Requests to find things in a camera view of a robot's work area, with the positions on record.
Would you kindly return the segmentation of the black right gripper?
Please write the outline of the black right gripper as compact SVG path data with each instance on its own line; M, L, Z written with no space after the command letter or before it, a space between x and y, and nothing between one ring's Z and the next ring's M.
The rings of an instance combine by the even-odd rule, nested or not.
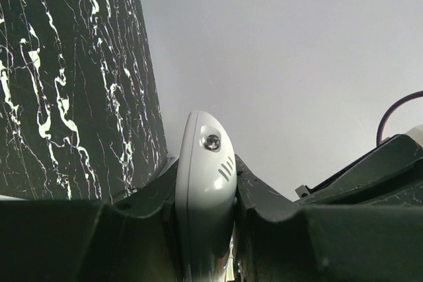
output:
M298 205L422 205L422 146L396 135L319 184Z

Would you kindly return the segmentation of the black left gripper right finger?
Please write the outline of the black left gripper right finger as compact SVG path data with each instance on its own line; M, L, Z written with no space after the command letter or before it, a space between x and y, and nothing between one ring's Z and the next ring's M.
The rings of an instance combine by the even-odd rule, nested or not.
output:
M241 281L422 280L420 206L300 206L235 162Z

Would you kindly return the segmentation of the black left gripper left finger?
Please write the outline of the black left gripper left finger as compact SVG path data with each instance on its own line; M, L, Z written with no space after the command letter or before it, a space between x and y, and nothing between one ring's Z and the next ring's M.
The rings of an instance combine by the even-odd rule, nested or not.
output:
M3 200L1 280L180 281L177 167L117 203Z

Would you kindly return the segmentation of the white remote control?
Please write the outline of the white remote control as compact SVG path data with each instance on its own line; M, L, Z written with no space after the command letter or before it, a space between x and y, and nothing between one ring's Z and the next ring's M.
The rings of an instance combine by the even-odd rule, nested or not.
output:
M178 160L175 211L185 281L224 281L237 189L232 142L204 111L189 114Z

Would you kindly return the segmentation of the white battery cover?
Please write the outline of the white battery cover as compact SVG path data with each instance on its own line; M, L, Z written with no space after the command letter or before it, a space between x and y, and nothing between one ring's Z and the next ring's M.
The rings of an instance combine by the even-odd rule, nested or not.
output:
M22 198L11 197L11 196L7 196L7 195L0 195L0 200L1 201L24 201L24 199L22 199Z

